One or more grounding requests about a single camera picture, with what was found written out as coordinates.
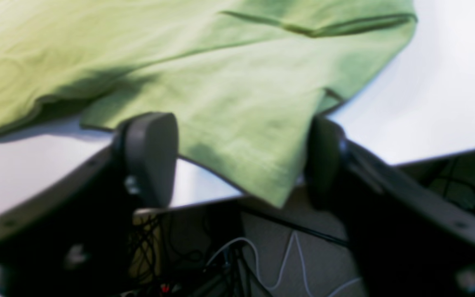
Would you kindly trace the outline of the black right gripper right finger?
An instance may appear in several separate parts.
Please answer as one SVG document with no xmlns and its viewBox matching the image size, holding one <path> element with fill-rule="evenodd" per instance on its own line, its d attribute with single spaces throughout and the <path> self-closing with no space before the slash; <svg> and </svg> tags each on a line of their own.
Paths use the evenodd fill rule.
<svg viewBox="0 0 475 297">
<path fill-rule="evenodd" d="M 344 225 L 370 297 L 475 297 L 475 151 L 410 174 L 324 116 L 311 122 L 305 181 L 315 209 Z"/>
</svg>

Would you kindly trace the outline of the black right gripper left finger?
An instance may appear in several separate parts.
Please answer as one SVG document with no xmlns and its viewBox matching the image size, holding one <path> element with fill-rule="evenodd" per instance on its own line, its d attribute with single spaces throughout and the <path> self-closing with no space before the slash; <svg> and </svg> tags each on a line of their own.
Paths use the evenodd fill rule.
<svg viewBox="0 0 475 297">
<path fill-rule="evenodd" d="M 167 211 L 179 128 L 146 113 L 112 133 L 79 117 L 0 136 L 0 297 L 109 297 L 134 285 L 136 209 Z"/>
</svg>

